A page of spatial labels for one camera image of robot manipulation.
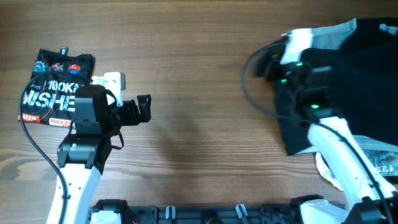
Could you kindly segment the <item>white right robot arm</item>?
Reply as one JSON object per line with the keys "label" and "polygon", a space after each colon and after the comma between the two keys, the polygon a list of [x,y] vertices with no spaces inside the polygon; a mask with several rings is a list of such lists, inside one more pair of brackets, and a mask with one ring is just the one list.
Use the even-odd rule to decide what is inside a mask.
{"label": "white right robot arm", "polygon": [[281,86],[287,112],[275,112],[306,135],[321,154],[345,194],[348,209],[318,195],[291,201],[293,223],[396,223],[397,190],[386,180],[354,139],[363,133],[385,139],[397,136],[396,113],[370,90],[387,91],[384,83],[335,50],[308,49],[309,59],[282,65],[285,46],[268,45],[254,53],[259,74]]}

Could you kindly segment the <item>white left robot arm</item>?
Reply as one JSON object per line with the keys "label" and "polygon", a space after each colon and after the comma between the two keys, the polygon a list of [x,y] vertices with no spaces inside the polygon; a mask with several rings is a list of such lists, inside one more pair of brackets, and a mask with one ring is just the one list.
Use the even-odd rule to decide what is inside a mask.
{"label": "white left robot arm", "polygon": [[104,165],[115,149],[111,139],[121,137],[123,126],[137,126],[151,119],[150,95],[136,100],[108,103],[115,98],[102,85],[87,85],[75,95],[76,118],[57,149],[60,176],[47,223],[128,223],[133,213],[124,200],[101,201],[98,208],[90,202],[100,182]]}

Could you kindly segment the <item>black t-shirt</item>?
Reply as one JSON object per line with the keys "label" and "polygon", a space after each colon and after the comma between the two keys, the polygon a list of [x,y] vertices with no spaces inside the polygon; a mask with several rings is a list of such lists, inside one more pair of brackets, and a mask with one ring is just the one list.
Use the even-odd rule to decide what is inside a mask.
{"label": "black t-shirt", "polygon": [[353,134],[397,146],[397,18],[311,28],[299,61],[330,66],[327,95]]}

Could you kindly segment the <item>white garment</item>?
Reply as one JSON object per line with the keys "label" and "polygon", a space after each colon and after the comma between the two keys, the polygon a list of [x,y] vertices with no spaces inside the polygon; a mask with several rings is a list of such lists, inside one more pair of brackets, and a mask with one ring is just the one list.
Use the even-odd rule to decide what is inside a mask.
{"label": "white garment", "polygon": [[337,181],[336,177],[332,173],[332,171],[327,166],[326,162],[322,158],[322,155],[317,152],[315,154],[315,164],[318,173],[323,177],[326,181],[328,181],[332,186],[337,188],[338,190],[342,191],[340,183]]}

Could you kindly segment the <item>light blue denim jeans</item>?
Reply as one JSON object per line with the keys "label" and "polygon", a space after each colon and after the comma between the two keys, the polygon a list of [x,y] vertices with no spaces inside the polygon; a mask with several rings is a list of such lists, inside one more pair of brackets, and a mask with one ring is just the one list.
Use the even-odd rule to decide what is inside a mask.
{"label": "light blue denim jeans", "polygon": [[354,139],[382,176],[397,177],[397,146],[360,135]]}

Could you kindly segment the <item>folded black printed jersey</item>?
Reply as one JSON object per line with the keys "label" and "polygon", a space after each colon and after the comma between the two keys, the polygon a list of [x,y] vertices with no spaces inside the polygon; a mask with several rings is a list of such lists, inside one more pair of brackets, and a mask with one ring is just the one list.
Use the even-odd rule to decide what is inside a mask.
{"label": "folded black printed jersey", "polygon": [[76,119],[75,93],[90,84],[95,58],[67,53],[67,47],[58,52],[39,50],[31,75],[36,80],[24,92],[19,121],[67,128]]}

